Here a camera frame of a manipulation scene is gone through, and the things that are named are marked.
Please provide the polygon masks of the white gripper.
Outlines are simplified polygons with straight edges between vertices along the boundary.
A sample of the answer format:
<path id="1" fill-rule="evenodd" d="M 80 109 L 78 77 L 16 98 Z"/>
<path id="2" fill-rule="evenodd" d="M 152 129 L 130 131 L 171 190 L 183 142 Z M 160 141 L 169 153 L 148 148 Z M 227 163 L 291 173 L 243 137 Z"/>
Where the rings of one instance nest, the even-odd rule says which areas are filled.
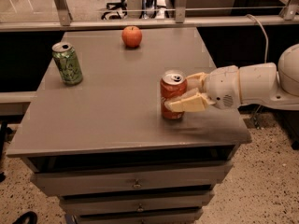
<path id="1" fill-rule="evenodd" d="M 165 107 L 172 112 L 201 112 L 210 105 L 218 109 L 238 108 L 241 106 L 239 90 L 239 69 L 235 65 L 217 68 L 209 75 L 204 72 L 186 77 L 188 89 L 202 89 L 206 94 L 197 92 L 188 97 L 181 96 L 168 100 Z"/>

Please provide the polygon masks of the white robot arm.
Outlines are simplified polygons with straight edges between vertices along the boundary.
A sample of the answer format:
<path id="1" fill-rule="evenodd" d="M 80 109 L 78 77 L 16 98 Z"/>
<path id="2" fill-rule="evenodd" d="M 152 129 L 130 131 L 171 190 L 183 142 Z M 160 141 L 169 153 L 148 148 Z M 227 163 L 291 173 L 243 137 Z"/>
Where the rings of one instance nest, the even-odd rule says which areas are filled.
<path id="1" fill-rule="evenodd" d="M 235 109 L 262 105 L 299 109 L 299 45 L 286 49 L 278 63 L 217 68 L 187 77 L 187 91 L 165 102 L 173 112 L 199 112 L 210 106 Z"/>

